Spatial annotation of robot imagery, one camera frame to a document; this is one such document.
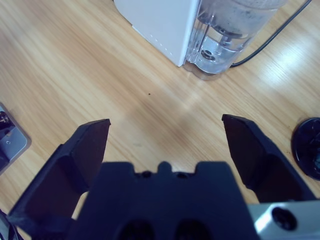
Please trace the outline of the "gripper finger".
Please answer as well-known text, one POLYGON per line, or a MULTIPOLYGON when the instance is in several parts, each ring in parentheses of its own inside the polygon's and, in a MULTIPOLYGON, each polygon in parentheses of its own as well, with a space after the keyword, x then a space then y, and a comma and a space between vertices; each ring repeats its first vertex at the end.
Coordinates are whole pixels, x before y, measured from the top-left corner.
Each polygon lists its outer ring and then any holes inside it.
POLYGON ((240 178, 260 203, 315 200, 295 168, 254 121, 231 114, 221 120, 240 178))
POLYGON ((65 239, 81 195, 101 168, 110 125, 109 119, 101 119, 79 126, 36 174, 8 221, 33 240, 65 239))

